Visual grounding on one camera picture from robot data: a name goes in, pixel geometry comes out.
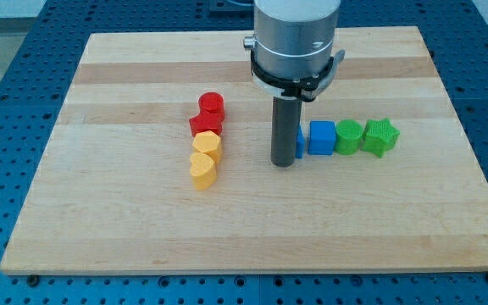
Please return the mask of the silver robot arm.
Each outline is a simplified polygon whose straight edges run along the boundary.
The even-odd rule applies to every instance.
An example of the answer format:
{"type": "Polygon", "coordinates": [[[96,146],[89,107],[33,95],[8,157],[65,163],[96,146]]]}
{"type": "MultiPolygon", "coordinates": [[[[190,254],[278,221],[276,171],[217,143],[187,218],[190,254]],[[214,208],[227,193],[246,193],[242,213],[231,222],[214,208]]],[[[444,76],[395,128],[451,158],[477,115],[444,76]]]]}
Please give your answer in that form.
{"type": "Polygon", "coordinates": [[[317,75],[330,60],[340,6],[340,0],[256,0],[254,30],[244,48],[269,75],[317,75]]]}

